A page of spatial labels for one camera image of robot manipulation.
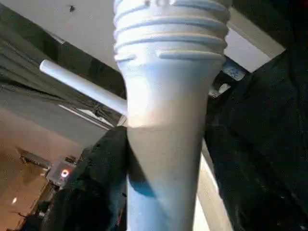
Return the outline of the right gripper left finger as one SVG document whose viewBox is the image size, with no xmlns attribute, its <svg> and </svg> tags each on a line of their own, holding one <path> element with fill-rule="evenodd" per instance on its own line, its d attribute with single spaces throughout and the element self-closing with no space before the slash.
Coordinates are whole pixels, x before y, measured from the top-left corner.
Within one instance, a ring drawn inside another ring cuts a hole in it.
<svg viewBox="0 0 308 231">
<path fill-rule="evenodd" d="M 115 231 L 128 170 L 126 127 L 99 139 L 53 197 L 41 231 Z"/>
</svg>

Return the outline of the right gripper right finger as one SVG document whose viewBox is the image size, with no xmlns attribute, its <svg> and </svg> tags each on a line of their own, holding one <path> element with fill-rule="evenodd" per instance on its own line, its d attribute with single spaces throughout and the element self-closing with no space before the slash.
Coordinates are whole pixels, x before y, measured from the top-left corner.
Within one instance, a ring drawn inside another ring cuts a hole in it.
<svg viewBox="0 0 308 231">
<path fill-rule="evenodd" d="M 224 126 L 205 141 L 219 195 L 236 231 L 306 231 L 308 216 L 256 148 Z"/>
</svg>

